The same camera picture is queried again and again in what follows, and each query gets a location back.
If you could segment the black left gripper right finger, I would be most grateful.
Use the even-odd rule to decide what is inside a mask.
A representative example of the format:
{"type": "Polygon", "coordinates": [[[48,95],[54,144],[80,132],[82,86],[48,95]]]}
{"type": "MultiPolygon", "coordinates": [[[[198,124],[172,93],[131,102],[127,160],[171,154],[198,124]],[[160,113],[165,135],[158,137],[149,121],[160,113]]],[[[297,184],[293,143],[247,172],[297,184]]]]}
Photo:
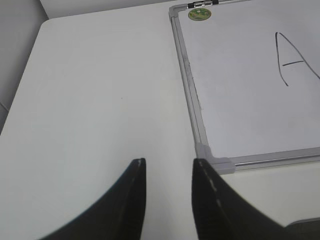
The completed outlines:
{"type": "Polygon", "coordinates": [[[192,212],[200,240],[318,240],[319,220],[286,227],[260,212],[226,183],[206,159],[192,167],[192,212]]]}

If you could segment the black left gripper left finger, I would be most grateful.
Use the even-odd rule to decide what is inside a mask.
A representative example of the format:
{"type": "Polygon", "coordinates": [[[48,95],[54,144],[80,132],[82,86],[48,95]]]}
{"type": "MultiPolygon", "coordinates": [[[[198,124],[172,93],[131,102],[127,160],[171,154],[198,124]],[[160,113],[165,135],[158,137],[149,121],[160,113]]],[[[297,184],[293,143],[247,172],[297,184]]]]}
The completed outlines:
{"type": "Polygon", "coordinates": [[[46,240],[139,240],[147,200],[147,166],[134,159],[92,206],[46,240]]]}

